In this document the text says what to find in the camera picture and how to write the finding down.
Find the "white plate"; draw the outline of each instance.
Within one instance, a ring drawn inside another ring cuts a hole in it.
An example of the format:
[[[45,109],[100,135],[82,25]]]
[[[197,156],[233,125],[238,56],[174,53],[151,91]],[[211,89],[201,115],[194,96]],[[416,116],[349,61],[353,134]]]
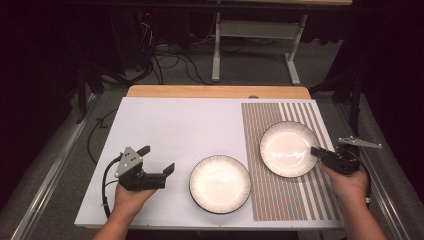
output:
[[[319,147],[314,132],[298,122],[279,122],[261,139],[260,152],[265,165],[283,177],[298,177],[309,172],[318,158],[311,146]]]
[[[250,176],[234,158],[215,155],[202,160],[190,176],[190,193],[204,210],[224,214],[239,209],[249,198]]]

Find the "desk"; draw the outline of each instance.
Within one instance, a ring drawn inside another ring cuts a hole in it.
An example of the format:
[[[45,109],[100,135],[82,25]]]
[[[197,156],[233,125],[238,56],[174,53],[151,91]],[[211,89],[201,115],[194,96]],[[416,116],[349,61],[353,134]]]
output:
[[[218,0],[221,2],[258,2],[302,5],[351,5],[351,0]],[[219,82],[221,68],[221,36],[273,38],[291,41],[291,47],[284,53],[287,68],[293,85],[300,85],[299,76],[293,62],[305,28],[307,15],[302,15],[297,23],[255,22],[221,20],[221,13],[216,13],[215,51],[212,65],[212,81]]]
[[[317,133],[320,144],[332,149],[315,101],[309,99],[303,87],[258,87],[257,91],[255,88],[132,87],[128,97],[121,102],[75,224],[86,227],[100,227],[104,224],[106,217],[100,206],[100,192],[106,165],[126,146],[139,149],[150,145],[151,152],[144,157],[144,170],[161,172],[175,162],[175,172],[168,177],[166,188],[159,190],[146,203],[142,212],[134,219],[132,228],[343,228],[342,215],[330,190],[330,181],[318,166],[298,178],[281,178],[272,174],[257,155],[257,143],[263,131],[273,125],[273,122],[284,120],[299,121],[308,125]],[[276,93],[279,93],[280,97],[291,99],[275,99]],[[245,98],[252,94],[260,96],[261,99]],[[260,123],[257,116],[264,121]],[[246,166],[251,174],[253,186],[247,202],[237,211],[224,215],[202,210],[192,200],[188,189],[194,166],[202,159],[217,154],[231,156]],[[262,165],[255,168],[252,163]],[[115,168],[112,167],[109,171],[108,181],[114,179]],[[113,193],[113,186],[106,188],[111,206]]]

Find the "human arm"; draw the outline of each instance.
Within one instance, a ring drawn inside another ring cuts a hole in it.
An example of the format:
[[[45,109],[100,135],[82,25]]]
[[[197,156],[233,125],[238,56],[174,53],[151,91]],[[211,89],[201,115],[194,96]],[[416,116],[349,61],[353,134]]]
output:
[[[349,240],[387,239],[365,202],[368,179],[356,171],[350,176],[339,174],[320,163],[320,168],[330,177],[333,191],[343,211],[346,236]]]
[[[97,232],[93,240],[125,239],[134,217],[156,189],[140,192],[127,191],[121,184],[116,185],[115,204],[105,225]]]

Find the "plate rim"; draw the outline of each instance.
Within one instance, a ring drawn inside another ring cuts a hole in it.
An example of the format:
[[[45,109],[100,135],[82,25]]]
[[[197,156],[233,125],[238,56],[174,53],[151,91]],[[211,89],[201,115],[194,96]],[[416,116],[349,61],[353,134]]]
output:
[[[308,129],[311,133],[312,133],[312,135],[315,137],[315,140],[316,140],[316,143],[317,143],[317,146],[316,147],[319,147],[320,146],[320,144],[319,144],[319,139],[318,139],[318,137],[317,137],[317,135],[315,134],[315,132],[312,130],[312,129],[310,129],[308,126],[306,126],[305,124],[303,124],[303,123],[301,123],[301,122],[297,122],[297,121],[279,121],[279,122],[277,122],[277,123],[274,123],[274,124],[272,124],[270,127],[268,127],[264,132],[263,132],[263,134],[262,134],[262,137],[261,137],[261,140],[260,140],[260,142],[259,142],[259,155],[260,155],[260,157],[261,157],[261,159],[262,159],[262,162],[265,164],[265,166],[271,171],[271,172],[273,172],[273,173],[275,173],[275,174],[277,174],[278,176],[281,176],[281,177],[286,177],[286,178],[295,178],[295,177],[300,177],[300,176],[303,176],[303,175],[305,175],[305,174],[307,174],[308,172],[310,172],[314,167],[315,167],[315,165],[316,165],[316,163],[318,162],[318,157],[315,157],[316,158],[316,162],[315,162],[315,164],[313,165],[313,167],[309,170],[309,171],[307,171],[307,172],[305,172],[305,173],[303,173],[303,174],[301,174],[301,175],[298,175],[298,176],[285,176],[285,175],[282,175],[282,174],[280,174],[280,173],[278,173],[278,172],[275,172],[275,171],[273,171],[269,166],[268,166],[268,164],[267,164],[267,162],[264,160],[264,157],[263,157],[263,154],[262,154],[262,142],[264,141],[264,137],[265,137],[265,134],[271,129],[271,128],[273,128],[273,127],[275,127],[276,125],[279,125],[279,124],[282,124],[282,123],[294,123],[294,124],[298,124],[298,125],[301,125],[301,126],[303,126],[303,127],[305,127],[306,129]]]
[[[209,159],[211,159],[211,158],[213,158],[213,157],[226,157],[226,158],[232,159],[233,161],[237,162],[240,166],[242,166],[242,167],[243,167],[244,171],[247,173],[247,176],[249,177],[249,178],[248,178],[248,179],[249,179],[249,194],[247,194],[247,197],[246,197],[246,199],[244,199],[243,203],[241,203],[241,204],[240,204],[240,206],[238,206],[238,207],[237,207],[237,208],[235,208],[234,210],[227,211],[227,212],[214,212],[214,211],[208,210],[208,209],[206,209],[205,207],[203,207],[202,205],[200,205],[200,204],[196,201],[196,199],[193,197],[193,193],[192,193],[192,191],[191,191],[191,178],[192,178],[192,176],[193,176],[193,172],[194,172],[194,170],[195,170],[195,169],[196,169],[196,168],[197,168],[197,167],[198,167],[198,166],[199,166],[202,162],[204,162],[204,161],[206,161],[206,160],[209,160]],[[248,169],[244,166],[244,164],[242,164],[242,163],[241,163],[240,161],[238,161],[237,159],[235,159],[235,158],[233,158],[233,157],[230,157],[230,156],[228,156],[228,155],[223,155],[223,154],[211,155],[211,156],[209,156],[209,157],[206,157],[206,158],[204,158],[204,159],[200,160],[200,161],[196,164],[196,166],[194,166],[194,168],[191,170],[188,185],[189,185],[188,187],[189,187],[190,196],[191,196],[191,198],[193,199],[193,201],[197,204],[197,206],[199,206],[201,209],[205,210],[206,212],[213,213],[213,214],[217,214],[217,215],[224,215],[224,214],[228,214],[228,213],[232,213],[232,212],[237,211],[238,209],[240,209],[242,206],[244,206],[244,205],[246,204],[247,200],[249,199],[249,197],[250,197],[250,195],[251,195],[251,193],[252,193],[252,177],[250,176],[250,173],[249,173]]]

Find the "human hand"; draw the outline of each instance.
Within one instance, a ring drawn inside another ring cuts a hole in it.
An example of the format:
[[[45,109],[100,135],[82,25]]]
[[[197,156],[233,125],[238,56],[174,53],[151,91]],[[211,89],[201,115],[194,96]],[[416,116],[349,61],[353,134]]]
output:
[[[365,197],[368,179],[365,173],[356,171],[346,176],[333,171],[324,163],[320,163],[319,166],[330,177],[333,191],[338,197],[342,209],[346,206],[366,206]]]
[[[132,219],[140,212],[144,203],[157,191],[157,189],[142,191],[127,191],[121,184],[116,185],[115,204],[112,215],[119,215],[127,221]]]

